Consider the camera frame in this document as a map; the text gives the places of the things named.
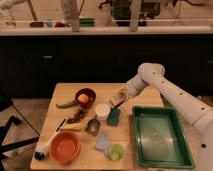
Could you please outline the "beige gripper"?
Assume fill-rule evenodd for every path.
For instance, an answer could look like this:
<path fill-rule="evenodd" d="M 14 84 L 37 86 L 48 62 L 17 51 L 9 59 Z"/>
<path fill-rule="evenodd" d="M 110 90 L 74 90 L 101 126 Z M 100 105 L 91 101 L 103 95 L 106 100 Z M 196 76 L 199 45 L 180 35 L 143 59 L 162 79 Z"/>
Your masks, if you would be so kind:
<path fill-rule="evenodd" d="M 128 92 L 126 89 L 120 89 L 114 94 L 114 96 L 109 100 L 112 109 L 117 109 L 128 99 Z"/>

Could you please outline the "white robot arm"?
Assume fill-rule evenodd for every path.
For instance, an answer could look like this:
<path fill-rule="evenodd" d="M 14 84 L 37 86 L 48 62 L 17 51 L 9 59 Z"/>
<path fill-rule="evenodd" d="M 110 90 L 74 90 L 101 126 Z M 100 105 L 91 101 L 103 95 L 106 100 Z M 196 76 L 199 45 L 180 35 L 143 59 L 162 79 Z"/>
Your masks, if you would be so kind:
<path fill-rule="evenodd" d="M 117 108 L 148 85 L 155 87 L 202 136 L 196 171 L 213 171 L 213 107 L 167 80 L 164 74 L 161 64 L 141 64 L 137 74 L 110 98 L 110 106 Z"/>

